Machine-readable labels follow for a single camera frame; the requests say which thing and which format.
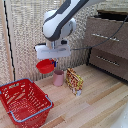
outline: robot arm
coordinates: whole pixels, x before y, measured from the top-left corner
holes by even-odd
[[[66,0],[53,15],[47,17],[43,25],[44,36],[49,41],[60,38],[62,27],[82,8],[105,0]]]
[[[70,56],[68,40],[64,39],[76,30],[76,21],[72,18],[81,8],[103,2],[105,0],[66,0],[58,10],[44,14],[43,34],[51,42],[47,45],[36,45],[38,59],[51,59]]]

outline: light wood flooring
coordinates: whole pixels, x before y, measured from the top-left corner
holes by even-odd
[[[128,102],[128,84],[91,66],[74,70],[84,80],[78,97],[65,83],[54,86],[52,76],[35,82],[54,102],[41,128],[110,128]],[[0,128],[14,128],[1,103]]]

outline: black cable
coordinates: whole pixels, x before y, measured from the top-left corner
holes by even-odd
[[[103,42],[101,42],[101,43],[99,43],[99,44],[96,44],[96,45],[94,45],[94,46],[89,46],[89,47],[85,47],[85,48],[71,49],[71,51],[72,51],[72,50],[90,49],[90,48],[97,47],[97,46],[99,46],[99,45],[101,45],[101,44],[107,42],[108,40],[110,40],[113,36],[115,36],[115,35],[120,31],[120,29],[123,27],[123,25],[124,25],[124,23],[126,22],[127,19],[128,19],[128,15],[127,15],[127,17],[125,18],[125,20],[123,21],[123,23],[121,24],[121,26],[118,28],[118,30],[117,30],[112,36],[110,36],[110,37],[108,37],[106,40],[104,40]]]

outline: pink toy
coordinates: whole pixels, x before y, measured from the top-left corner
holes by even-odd
[[[55,86],[61,86],[64,83],[64,71],[55,70],[53,73],[53,84]]]

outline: red plastic basket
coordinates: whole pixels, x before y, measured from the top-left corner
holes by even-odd
[[[42,74],[50,73],[54,70],[54,60],[42,60],[36,65],[36,67]]]
[[[0,86],[0,99],[18,128],[38,128],[45,123],[53,102],[30,79]]]

